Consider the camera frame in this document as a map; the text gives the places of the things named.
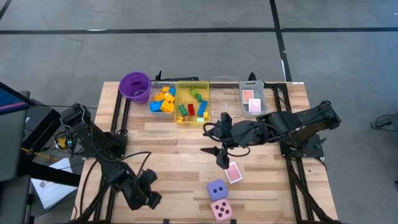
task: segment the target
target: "purple bucket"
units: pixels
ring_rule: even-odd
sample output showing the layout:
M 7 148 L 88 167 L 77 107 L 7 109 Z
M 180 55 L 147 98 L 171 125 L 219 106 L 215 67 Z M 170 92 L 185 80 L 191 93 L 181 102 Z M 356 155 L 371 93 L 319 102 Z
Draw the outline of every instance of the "purple bucket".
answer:
M 151 85 L 147 74 L 132 72 L 120 81 L 119 91 L 127 99 L 137 104 L 144 104 L 148 102 Z

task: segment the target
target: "concrete floor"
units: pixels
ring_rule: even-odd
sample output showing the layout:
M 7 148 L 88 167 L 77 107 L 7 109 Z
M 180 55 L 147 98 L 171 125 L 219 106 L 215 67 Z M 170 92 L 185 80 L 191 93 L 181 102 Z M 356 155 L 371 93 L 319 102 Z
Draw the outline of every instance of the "concrete floor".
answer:
M 398 27 L 394 0 L 276 0 L 276 6 L 282 28 Z M 12 0 L 0 20 L 0 30 L 273 26 L 266 0 Z M 342 120 L 337 130 L 322 133 L 339 219 L 396 223 L 398 139 L 396 133 L 371 130 L 369 122 L 398 110 L 398 33 L 283 33 L 283 38 L 292 80 L 306 83 L 312 106 L 330 100 Z M 245 80 L 255 72 L 264 81 L 284 81 L 273 32 L 0 35 L 0 49 L 1 81 L 50 105 L 96 106 L 103 82 L 133 70 L 152 78 L 163 70 L 164 77 L 201 80 L 215 75 Z M 73 200 L 57 205 L 36 223 L 66 222 L 72 209 Z M 43 212 L 38 200 L 33 212 Z

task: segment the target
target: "paper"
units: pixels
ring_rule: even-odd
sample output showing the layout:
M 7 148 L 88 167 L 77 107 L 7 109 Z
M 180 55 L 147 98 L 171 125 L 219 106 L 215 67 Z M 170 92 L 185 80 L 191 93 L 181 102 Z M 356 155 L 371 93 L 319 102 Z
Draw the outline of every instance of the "paper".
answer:
M 249 103 L 249 99 L 254 98 L 254 91 L 253 90 L 242 90 L 242 97 L 243 97 L 243 103 L 247 104 Z
M 50 167 L 54 169 L 62 169 L 64 171 L 72 173 L 68 158 L 64 158 L 50 165 Z M 65 196 L 77 189 L 77 187 L 56 184 L 46 180 L 38 180 L 32 178 L 31 181 L 36 189 L 37 194 L 39 195 L 40 201 L 42 202 L 44 209 L 52 207 L 53 205 L 61 201 L 61 199 L 63 199 Z
M 260 99 L 249 99 L 249 112 L 260 113 L 261 112 L 261 100 Z
M 224 170 L 225 174 L 228 178 L 230 184 L 243 180 L 241 171 L 239 171 L 238 165 L 236 162 L 232 162 L 229 164 L 229 168 Z

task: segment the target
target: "monitor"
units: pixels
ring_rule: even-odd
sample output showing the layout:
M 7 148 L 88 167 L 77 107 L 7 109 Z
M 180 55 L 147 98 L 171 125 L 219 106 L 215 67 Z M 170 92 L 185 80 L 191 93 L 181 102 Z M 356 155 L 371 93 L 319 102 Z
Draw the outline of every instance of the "monitor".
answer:
M 32 100 L 0 82 L 0 115 L 26 110 L 33 106 L 36 104 Z

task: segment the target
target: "wooden table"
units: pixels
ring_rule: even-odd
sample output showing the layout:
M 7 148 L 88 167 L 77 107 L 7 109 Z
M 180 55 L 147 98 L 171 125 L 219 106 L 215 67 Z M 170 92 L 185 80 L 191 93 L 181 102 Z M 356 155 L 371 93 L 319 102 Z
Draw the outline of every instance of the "wooden table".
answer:
M 95 118 L 95 123 L 103 131 L 109 131 L 111 127 L 118 84 L 106 82 L 103 86 Z M 287 83 L 287 86 L 292 111 L 309 109 L 305 86 L 302 83 Z M 264 94 L 269 111 L 275 111 L 272 90 L 264 89 Z M 218 97 L 220 100 L 227 99 L 228 91 Z M 121 125 L 123 101 L 121 105 L 117 129 Z M 231 157 L 231 162 L 237 162 L 243 180 L 230 185 L 224 171 L 216 165 L 216 157 L 200 151 L 202 147 L 221 146 L 202 136 L 201 126 L 179 126 L 173 118 L 160 118 L 149 113 L 147 105 L 131 103 L 127 130 L 126 155 L 152 151 L 145 168 L 156 172 L 159 179 L 152 184 L 152 190 L 158 191 L 163 198 L 155 210 L 145 206 L 131 211 L 122 193 L 117 194 L 112 223 L 162 223 L 165 218 L 170 219 L 171 223 L 214 223 L 206 185 L 220 178 L 226 182 L 228 200 L 238 223 L 295 223 L 286 163 L 278 143 L 251 147 L 251 153 L 246 157 Z M 233 151 L 235 154 L 245 152 L 246 149 Z M 144 157 L 145 155 L 138 155 L 125 162 L 137 172 Z M 93 162 L 94 159 L 85 162 L 75 202 L 77 207 L 80 204 L 81 186 Z M 337 219 L 324 166 L 315 159 L 306 158 L 303 163 L 310 193 L 326 214 Z M 101 169 L 97 164 L 88 179 L 83 210 L 97 194 L 100 177 Z M 297 191 L 302 216 L 306 218 L 303 198 L 300 191 Z M 107 204 L 108 194 L 104 198 L 101 218 L 105 217 Z

